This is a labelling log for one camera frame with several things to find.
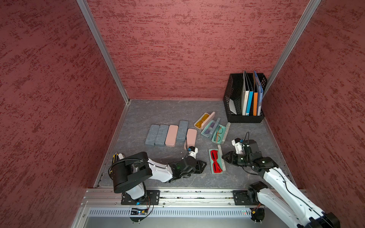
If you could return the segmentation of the grey case with black glasses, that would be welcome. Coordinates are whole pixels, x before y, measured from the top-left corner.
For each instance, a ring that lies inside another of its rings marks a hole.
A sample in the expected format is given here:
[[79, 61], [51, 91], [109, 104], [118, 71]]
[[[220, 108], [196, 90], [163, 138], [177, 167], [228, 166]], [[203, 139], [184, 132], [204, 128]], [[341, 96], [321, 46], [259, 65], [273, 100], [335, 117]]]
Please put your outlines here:
[[161, 124], [155, 139], [156, 146], [165, 146], [169, 125]]

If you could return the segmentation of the pink case with tortoise sunglasses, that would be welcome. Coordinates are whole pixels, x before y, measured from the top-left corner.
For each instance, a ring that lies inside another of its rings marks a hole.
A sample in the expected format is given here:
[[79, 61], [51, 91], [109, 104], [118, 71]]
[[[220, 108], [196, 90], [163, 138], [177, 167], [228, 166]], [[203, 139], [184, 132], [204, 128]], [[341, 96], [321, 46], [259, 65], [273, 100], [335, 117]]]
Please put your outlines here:
[[178, 128], [179, 128], [179, 126], [177, 126], [177, 125], [170, 125], [169, 126], [167, 136], [166, 136], [166, 140], [165, 140], [165, 146], [175, 147]]

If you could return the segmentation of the case with clear yellow glasses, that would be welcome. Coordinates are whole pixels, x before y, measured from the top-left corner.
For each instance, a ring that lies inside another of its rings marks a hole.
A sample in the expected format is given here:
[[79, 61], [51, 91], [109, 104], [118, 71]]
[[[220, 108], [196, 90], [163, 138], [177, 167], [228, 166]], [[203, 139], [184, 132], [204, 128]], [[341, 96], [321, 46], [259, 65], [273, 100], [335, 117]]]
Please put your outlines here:
[[186, 139], [189, 122], [186, 120], [180, 120], [176, 140], [184, 141]]

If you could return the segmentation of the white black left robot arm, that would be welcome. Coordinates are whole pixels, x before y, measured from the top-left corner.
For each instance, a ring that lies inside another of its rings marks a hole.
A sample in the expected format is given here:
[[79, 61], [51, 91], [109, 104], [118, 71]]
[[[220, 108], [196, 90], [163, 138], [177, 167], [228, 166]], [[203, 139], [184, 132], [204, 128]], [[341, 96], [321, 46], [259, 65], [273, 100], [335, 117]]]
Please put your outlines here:
[[146, 152], [128, 157], [115, 154], [108, 175], [113, 181], [114, 193], [125, 193], [132, 200], [142, 201], [147, 198], [144, 182], [148, 179], [162, 183], [171, 183], [192, 174], [203, 173], [207, 162], [197, 160], [198, 149], [189, 147], [187, 155], [180, 161], [161, 164], [150, 159]]

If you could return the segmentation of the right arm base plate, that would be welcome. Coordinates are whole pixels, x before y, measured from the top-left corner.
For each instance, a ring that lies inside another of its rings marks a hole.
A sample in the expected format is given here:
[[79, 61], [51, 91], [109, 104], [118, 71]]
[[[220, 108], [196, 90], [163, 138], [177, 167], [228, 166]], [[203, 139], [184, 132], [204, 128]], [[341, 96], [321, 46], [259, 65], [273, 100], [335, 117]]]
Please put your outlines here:
[[251, 190], [233, 191], [233, 199], [236, 206], [259, 205], [257, 194]]

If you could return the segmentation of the grey case with orange glasses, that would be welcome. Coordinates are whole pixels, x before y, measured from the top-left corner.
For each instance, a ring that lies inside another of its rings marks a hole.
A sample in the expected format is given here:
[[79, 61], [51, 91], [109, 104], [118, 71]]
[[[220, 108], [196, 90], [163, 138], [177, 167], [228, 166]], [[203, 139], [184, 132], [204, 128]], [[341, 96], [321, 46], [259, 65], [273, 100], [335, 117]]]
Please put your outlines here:
[[227, 123], [224, 125], [218, 125], [217, 129], [215, 130], [211, 141], [215, 144], [223, 144], [227, 138], [228, 131], [230, 129], [231, 123]]

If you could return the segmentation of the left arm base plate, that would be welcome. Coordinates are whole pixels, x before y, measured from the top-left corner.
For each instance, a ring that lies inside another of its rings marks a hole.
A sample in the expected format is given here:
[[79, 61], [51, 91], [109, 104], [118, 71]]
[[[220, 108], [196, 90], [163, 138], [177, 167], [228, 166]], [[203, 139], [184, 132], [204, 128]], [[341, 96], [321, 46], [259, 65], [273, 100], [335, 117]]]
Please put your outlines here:
[[145, 205], [148, 201], [152, 205], [158, 205], [160, 199], [160, 191], [159, 190], [146, 190], [144, 191], [144, 195], [139, 198], [133, 199], [130, 194], [123, 193], [121, 199], [121, 205]]

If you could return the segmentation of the pink case with black glasses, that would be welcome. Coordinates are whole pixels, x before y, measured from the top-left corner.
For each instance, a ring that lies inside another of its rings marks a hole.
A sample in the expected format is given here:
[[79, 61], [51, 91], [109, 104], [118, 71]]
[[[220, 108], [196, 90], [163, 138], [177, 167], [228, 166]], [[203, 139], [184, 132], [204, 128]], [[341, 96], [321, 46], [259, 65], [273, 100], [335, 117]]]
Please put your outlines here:
[[184, 143], [185, 150], [188, 149], [190, 146], [195, 147], [196, 137], [197, 137], [197, 130], [188, 129], [185, 143]]

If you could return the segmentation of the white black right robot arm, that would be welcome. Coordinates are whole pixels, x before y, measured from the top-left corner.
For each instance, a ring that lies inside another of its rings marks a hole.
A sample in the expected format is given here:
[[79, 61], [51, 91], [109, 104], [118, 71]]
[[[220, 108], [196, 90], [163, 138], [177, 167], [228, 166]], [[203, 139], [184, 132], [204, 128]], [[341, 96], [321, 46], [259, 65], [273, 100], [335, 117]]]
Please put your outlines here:
[[340, 221], [307, 198], [271, 157], [264, 157], [255, 140], [236, 138], [235, 147], [222, 156], [229, 164], [251, 168], [264, 181], [251, 184], [245, 198], [251, 205], [264, 205], [290, 228], [339, 228]]

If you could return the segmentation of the pink case with yellow glasses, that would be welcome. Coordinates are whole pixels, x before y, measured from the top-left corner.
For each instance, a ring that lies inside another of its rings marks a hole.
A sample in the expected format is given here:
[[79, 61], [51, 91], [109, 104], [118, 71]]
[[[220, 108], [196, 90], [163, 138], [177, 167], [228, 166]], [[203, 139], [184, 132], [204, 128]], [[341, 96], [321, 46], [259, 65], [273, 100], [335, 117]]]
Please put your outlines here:
[[199, 130], [203, 130], [212, 119], [214, 119], [215, 117], [215, 112], [212, 112], [211, 114], [209, 113], [204, 113], [194, 124], [194, 127], [199, 129]]

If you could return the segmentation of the grey case with purple glasses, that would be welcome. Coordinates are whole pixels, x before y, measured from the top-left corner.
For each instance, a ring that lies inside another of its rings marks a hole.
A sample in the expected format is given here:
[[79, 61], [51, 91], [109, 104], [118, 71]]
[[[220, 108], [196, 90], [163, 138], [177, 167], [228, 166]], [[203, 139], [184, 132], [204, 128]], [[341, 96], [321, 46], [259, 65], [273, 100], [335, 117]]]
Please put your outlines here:
[[216, 132], [220, 125], [220, 121], [221, 118], [218, 118], [217, 120], [211, 120], [209, 124], [202, 130], [201, 135], [212, 139], [213, 134]]

